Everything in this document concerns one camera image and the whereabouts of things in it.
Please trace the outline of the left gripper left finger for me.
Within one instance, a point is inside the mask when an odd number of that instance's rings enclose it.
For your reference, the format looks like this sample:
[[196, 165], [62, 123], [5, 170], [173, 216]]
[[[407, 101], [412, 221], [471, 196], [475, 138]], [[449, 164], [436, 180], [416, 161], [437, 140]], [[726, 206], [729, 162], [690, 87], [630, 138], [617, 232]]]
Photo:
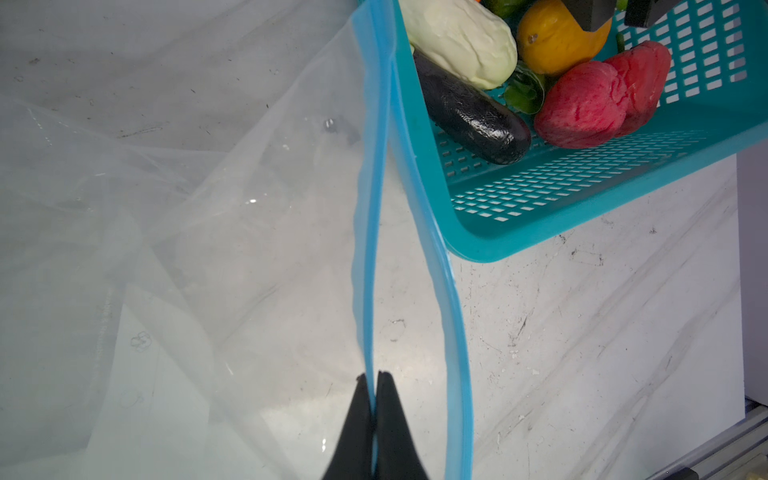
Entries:
[[367, 379], [361, 374], [342, 430], [323, 480], [371, 480], [373, 478], [374, 421]]

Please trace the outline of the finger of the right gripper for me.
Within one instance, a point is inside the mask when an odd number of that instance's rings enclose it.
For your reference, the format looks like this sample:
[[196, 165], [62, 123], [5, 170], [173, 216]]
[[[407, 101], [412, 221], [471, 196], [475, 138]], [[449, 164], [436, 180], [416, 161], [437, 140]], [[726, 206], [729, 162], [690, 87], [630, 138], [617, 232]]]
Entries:
[[613, 18], [616, 0], [563, 0], [582, 30], [595, 32]]
[[679, 3], [680, 0], [628, 0], [624, 24], [649, 28]]

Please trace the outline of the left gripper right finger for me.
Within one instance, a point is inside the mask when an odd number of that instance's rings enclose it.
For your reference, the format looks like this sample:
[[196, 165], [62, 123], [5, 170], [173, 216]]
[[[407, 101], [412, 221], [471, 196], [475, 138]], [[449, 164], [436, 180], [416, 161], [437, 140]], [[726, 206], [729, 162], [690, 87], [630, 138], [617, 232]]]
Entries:
[[378, 374], [376, 401], [378, 457], [375, 478], [427, 480], [394, 378], [389, 372]]

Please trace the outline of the teal plastic basket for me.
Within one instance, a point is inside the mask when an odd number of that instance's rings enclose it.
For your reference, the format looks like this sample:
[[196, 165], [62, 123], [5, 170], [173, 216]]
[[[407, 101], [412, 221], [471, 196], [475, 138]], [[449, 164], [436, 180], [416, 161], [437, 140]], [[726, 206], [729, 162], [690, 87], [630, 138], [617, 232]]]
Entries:
[[648, 28], [617, 13], [601, 59], [619, 45], [665, 45], [659, 106], [637, 132], [584, 150], [534, 138], [519, 162], [487, 162], [429, 118], [403, 25], [396, 63], [416, 163], [448, 249], [495, 262], [607, 213], [767, 136], [767, 5], [682, 1]]

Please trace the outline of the clear zip top bag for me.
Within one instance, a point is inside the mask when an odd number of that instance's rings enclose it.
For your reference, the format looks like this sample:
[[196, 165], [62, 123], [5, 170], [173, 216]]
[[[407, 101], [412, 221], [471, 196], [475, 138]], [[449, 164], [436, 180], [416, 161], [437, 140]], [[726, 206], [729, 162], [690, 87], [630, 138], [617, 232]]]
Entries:
[[398, 24], [394, 2], [364, 2], [213, 161], [2, 100], [3, 478], [319, 479], [365, 374], [376, 479], [389, 163], [442, 321], [442, 477], [470, 477], [461, 307], [408, 134]]

